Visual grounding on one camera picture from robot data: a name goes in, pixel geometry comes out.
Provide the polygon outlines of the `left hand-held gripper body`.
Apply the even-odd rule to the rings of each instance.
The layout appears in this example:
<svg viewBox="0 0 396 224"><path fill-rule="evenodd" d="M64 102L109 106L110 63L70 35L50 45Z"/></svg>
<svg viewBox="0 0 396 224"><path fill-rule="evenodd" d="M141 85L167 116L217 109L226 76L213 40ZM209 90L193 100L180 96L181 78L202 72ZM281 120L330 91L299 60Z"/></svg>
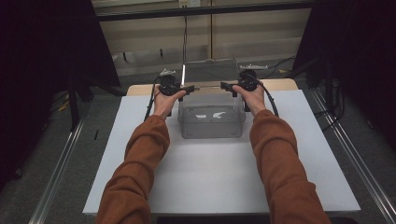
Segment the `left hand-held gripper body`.
<svg viewBox="0 0 396 224"><path fill-rule="evenodd" d="M160 75L160 92L165 96L172 96L181 91L181 84L176 82L175 71L164 69Z"/></svg>

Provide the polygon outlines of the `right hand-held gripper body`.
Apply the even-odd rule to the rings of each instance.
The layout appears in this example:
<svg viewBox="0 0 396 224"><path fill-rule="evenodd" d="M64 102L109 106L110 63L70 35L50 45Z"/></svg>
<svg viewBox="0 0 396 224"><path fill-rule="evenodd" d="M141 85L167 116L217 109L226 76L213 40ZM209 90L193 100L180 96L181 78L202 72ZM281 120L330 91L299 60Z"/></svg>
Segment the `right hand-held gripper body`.
<svg viewBox="0 0 396 224"><path fill-rule="evenodd" d="M237 85L243 88L245 91L255 91L257 86L260 85L265 91L263 83L257 78L256 71L263 70L265 66L259 65L241 65L239 78L237 79Z"/></svg>

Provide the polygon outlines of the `clear plastic box lid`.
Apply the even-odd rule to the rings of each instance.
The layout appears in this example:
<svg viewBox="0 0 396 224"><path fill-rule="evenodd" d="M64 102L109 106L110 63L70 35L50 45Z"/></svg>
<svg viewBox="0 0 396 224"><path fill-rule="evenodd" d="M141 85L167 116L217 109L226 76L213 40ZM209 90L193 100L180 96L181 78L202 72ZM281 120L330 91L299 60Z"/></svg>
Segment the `clear plastic box lid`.
<svg viewBox="0 0 396 224"><path fill-rule="evenodd" d="M183 63L181 84L187 86L192 82L221 82L236 80L238 77L238 67L235 59L207 59Z"/></svg>

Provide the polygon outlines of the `clear plastic storage box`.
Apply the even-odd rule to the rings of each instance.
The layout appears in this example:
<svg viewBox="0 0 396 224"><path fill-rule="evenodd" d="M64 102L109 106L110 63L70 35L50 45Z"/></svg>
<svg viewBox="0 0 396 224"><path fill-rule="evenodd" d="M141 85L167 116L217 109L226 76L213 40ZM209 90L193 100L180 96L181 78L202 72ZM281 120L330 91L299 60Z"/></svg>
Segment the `clear plastic storage box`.
<svg viewBox="0 0 396 224"><path fill-rule="evenodd" d="M179 103L177 120L185 139L238 138L246 119L240 95L191 93Z"/></svg>

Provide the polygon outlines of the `person's right hand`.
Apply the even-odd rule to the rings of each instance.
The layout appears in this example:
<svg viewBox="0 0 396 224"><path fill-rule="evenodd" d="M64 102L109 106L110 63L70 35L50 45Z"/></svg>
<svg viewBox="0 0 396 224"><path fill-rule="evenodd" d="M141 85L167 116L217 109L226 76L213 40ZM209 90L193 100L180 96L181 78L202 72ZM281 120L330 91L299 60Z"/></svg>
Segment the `person's right hand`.
<svg viewBox="0 0 396 224"><path fill-rule="evenodd" d="M260 85L254 91L246 91L240 86L233 86L233 90L242 95L253 117L266 109L264 89Z"/></svg>

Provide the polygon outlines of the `person's left hand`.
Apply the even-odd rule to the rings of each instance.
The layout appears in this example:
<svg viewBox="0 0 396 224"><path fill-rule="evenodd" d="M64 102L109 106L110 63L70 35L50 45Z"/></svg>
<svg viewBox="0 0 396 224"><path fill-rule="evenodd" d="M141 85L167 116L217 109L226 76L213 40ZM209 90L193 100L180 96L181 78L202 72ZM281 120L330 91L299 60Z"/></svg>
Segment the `person's left hand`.
<svg viewBox="0 0 396 224"><path fill-rule="evenodd" d="M155 97L153 114L155 116L159 116L162 119L166 119L168 115L172 112L175 101L186 95L185 91L178 91L171 96L166 96L160 92L159 86L155 87L154 93Z"/></svg>

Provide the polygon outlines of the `black horizontal bar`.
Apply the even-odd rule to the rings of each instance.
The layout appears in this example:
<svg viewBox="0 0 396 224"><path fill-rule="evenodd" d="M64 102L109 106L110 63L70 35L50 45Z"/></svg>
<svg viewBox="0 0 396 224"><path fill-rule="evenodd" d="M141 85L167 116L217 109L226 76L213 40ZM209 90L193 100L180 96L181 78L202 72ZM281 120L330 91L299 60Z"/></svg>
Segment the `black horizontal bar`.
<svg viewBox="0 0 396 224"><path fill-rule="evenodd" d="M170 9L158 9L158 10L148 10L148 11L98 13L96 15L96 19L98 21L127 21L127 20L200 16L200 15L227 14L227 13L303 9L303 8L311 8L316 3L317 3L316 0L300 0L295 2L278 2L278 3L234 5L234 6L186 7L186 8L170 8Z"/></svg>

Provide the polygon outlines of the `white table mat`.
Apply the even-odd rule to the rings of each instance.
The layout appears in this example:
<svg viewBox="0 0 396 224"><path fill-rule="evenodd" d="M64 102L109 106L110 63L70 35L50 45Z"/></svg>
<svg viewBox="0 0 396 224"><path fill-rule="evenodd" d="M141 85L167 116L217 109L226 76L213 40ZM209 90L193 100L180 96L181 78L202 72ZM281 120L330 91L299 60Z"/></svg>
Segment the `white table mat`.
<svg viewBox="0 0 396 224"><path fill-rule="evenodd" d="M360 206L302 91L274 91L280 117L294 130L298 155L327 212ZM125 96L83 209L98 211L106 182L123 162L134 129L142 122L147 96ZM171 145L155 173L148 196L154 215L265 214L269 208L249 141L246 120L239 138L185 139L175 117L166 121Z"/></svg>

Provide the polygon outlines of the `black metal stand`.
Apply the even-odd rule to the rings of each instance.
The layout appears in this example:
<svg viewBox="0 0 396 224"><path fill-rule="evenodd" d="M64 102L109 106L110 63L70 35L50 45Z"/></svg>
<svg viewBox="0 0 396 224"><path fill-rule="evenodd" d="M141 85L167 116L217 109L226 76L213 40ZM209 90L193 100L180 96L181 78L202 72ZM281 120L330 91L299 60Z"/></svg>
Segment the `black metal stand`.
<svg viewBox="0 0 396 224"><path fill-rule="evenodd" d="M93 93L90 89L89 80L82 75L70 76L67 87L70 111L71 111L71 131L73 132L79 123L77 96L83 102L89 102L93 99Z"/></svg>

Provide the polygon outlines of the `dark curtain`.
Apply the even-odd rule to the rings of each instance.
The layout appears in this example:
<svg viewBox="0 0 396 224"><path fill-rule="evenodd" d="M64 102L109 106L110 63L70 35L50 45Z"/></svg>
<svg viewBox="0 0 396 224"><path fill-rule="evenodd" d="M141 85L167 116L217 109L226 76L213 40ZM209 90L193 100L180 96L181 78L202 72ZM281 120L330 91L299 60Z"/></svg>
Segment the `dark curtain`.
<svg viewBox="0 0 396 224"><path fill-rule="evenodd" d="M293 67L330 68L396 150L396 0L314 0Z"/></svg>
<svg viewBox="0 0 396 224"><path fill-rule="evenodd" d="M118 86L92 0L0 0L0 191L50 115L52 96Z"/></svg>

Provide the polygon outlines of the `white wall socket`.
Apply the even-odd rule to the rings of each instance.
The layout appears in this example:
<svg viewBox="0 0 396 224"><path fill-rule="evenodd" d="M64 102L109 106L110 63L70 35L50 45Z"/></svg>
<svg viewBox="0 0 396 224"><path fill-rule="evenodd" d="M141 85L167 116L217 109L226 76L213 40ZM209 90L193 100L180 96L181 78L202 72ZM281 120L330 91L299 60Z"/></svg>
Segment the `white wall socket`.
<svg viewBox="0 0 396 224"><path fill-rule="evenodd" d="M180 8L199 7L201 0L178 0L178 4Z"/></svg>

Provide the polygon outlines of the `metal floor rail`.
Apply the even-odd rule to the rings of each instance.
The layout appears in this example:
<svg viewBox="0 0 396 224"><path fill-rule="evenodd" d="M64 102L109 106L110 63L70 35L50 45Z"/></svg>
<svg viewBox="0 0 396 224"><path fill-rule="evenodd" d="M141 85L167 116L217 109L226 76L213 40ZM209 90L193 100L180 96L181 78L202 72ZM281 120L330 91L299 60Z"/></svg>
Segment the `metal floor rail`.
<svg viewBox="0 0 396 224"><path fill-rule="evenodd" d="M57 164L51 174L49 182L46 185L45 190L42 193L28 224L45 224L45 220L50 211L53 200L57 194L58 188L61 185L65 168L69 163L71 154L73 153L75 145L78 141L85 120L85 118L82 118L78 122L75 129L69 134L61 156L57 161Z"/></svg>
<svg viewBox="0 0 396 224"><path fill-rule="evenodd" d="M313 89L311 93L315 98L321 113L329 123L329 129L338 139L338 142L341 144L343 150L349 158L349 161L359 174L364 186L368 189L382 216L388 224L396 224L396 208L394 207L386 192L376 181L369 167L366 165L361 157L361 154L353 145L339 120L328 111L328 107L325 105L325 99L322 96L320 90Z"/></svg>

